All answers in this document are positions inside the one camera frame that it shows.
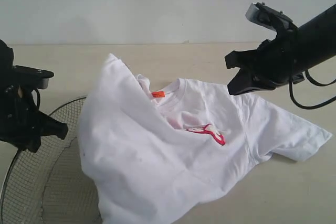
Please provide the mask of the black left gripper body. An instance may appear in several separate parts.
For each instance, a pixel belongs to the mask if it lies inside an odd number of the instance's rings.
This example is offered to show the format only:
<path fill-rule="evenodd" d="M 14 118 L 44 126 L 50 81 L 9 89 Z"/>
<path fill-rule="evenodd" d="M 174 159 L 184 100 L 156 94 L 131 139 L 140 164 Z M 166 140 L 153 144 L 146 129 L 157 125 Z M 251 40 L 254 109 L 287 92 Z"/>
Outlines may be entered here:
<path fill-rule="evenodd" d="M 38 90 L 15 84 L 12 71 L 1 74 L 1 141 L 20 151 L 35 153 L 41 145 L 37 128 Z"/>

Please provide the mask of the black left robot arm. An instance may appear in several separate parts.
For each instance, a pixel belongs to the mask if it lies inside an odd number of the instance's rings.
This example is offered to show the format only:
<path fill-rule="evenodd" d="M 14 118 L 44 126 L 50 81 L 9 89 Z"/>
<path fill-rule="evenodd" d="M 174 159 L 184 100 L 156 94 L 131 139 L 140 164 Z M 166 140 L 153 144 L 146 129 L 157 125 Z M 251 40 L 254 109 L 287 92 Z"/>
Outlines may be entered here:
<path fill-rule="evenodd" d="M 1 41 L 1 141 L 35 153 L 44 136 L 64 140 L 68 126 L 40 111 L 39 90 L 54 73 L 13 62 L 13 49 Z"/>

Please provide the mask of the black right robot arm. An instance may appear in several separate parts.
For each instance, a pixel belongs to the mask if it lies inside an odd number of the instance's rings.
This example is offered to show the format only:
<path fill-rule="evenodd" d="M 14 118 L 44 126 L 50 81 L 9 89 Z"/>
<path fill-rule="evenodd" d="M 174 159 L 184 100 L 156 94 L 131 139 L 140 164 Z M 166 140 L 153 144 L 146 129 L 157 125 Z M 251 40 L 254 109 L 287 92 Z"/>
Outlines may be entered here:
<path fill-rule="evenodd" d="M 335 6 L 300 27 L 283 12 L 252 3 L 248 21 L 276 32 L 257 49 L 232 51 L 225 56 L 228 69 L 239 71 L 227 85 L 230 95 L 274 90 L 304 80 L 303 72 L 335 56 Z"/>

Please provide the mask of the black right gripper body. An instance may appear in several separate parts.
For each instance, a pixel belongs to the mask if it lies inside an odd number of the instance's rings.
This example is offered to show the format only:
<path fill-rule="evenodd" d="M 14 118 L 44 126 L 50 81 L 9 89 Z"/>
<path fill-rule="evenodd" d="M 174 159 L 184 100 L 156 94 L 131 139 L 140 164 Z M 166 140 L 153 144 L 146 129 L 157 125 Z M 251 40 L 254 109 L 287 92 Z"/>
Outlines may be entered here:
<path fill-rule="evenodd" d="M 302 35 L 299 31 L 288 31 L 277 35 L 274 40 L 263 41 L 252 53 L 252 87 L 275 89 L 285 86 L 293 78 L 294 84 L 304 81 L 303 72 L 295 72 Z"/>

